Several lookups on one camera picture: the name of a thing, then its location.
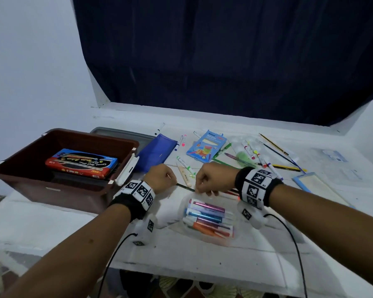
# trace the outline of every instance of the clear plastic bag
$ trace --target clear plastic bag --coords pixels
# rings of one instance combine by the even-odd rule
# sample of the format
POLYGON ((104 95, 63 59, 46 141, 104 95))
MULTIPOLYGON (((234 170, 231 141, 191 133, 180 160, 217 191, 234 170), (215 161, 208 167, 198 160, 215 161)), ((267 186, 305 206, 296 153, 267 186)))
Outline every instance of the clear plastic bag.
POLYGON ((170 229, 215 245, 231 246, 237 238, 237 201, 192 193, 181 201, 179 222, 170 229))

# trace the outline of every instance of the plastic bin handle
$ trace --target plastic bin handle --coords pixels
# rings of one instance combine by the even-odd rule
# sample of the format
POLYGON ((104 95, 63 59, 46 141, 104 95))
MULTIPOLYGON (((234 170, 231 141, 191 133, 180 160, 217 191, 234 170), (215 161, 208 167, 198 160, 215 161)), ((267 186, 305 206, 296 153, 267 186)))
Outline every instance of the plastic bin handle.
POLYGON ((124 169, 122 170, 120 175, 115 180, 117 185, 122 186, 124 182, 126 182, 127 178, 129 177, 129 175, 131 175, 131 172, 136 166, 138 160, 139 160, 139 157, 136 157, 135 154, 131 155, 130 160, 128 160, 126 166, 124 166, 124 169))

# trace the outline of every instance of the small whiteboard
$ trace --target small whiteboard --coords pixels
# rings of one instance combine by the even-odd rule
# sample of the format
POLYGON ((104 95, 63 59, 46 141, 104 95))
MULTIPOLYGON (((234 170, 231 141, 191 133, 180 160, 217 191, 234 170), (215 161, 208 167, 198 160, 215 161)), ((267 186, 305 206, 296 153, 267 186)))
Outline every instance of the small whiteboard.
POLYGON ((311 192, 333 202, 354 208, 314 172, 294 177, 293 181, 306 192, 311 192))

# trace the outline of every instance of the wristband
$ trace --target wristband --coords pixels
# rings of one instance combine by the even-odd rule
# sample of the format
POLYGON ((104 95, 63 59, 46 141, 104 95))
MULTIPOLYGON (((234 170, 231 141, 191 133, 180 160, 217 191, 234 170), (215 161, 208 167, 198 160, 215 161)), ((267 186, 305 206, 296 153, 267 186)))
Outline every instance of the wristband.
POLYGON ((155 193, 145 181, 131 180, 119 190, 109 204, 122 204, 128 207, 131 220, 143 219, 154 201, 155 193))
POLYGON ((245 167, 238 172, 235 179, 241 200, 259 210, 269 206, 269 196, 279 184, 283 182, 277 175, 262 168, 245 167))

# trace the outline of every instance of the black cable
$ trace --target black cable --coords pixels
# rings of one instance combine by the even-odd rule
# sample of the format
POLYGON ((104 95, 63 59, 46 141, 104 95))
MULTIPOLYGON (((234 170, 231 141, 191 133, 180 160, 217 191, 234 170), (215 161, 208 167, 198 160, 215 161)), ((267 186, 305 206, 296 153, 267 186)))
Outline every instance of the black cable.
POLYGON ((124 240, 122 240, 122 242, 117 246, 116 250, 114 251, 106 269, 105 269, 105 272, 104 272, 104 275, 102 276, 102 280, 101 280, 101 285, 99 286, 99 291, 98 291, 98 295, 97 295, 97 298, 99 298, 99 296, 101 295, 101 291, 102 291, 102 286, 104 285, 104 280, 105 280, 105 276, 107 275, 107 272, 108 272, 108 269, 109 269, 109 265, 110 263, 112 262, 114 256, 116 255, 116 252, 117 250, 119 250, 120 246, 123 244, 123 242, 128 239, 131 235, 134 235, 134 236, 137 236, 138 234, 137 233, 130 233, 128 236, 126 236, 124 238, 124 240))
POLYGON ((298 260, 300 261, 300 267, 301 267, 301 275, 303 276, 303 284, 304 284, 304 294, 305 294, 305 298, 308 298, 308 294, 307 294, 307 285, 305 284, 305 275, 304 275, 304 269, 303 269, 303 263, 301 262, 301 256, 300 256, 300 251, 298 250, 298 246, 297 246, 297 243, 293 237, 293 234, 292 232, 290 231, 290 229, 285 225, 285 223, 280 219, 278 218, 277 216, 273 215, 273 214, 270 214, 270 213, 267 213, 266 215, 264 215, 264 217, 267 217, 267 216, 273 216, 274 218, 276 218, 277 220, 279 220, 282 225, 285 226, 286 230, 289 231, 290 233, 290 236, 292 237, 292 240, 294 242, 294 245, 295 245, 295 249, 297 250, 297 255, 298 255, 298 260))

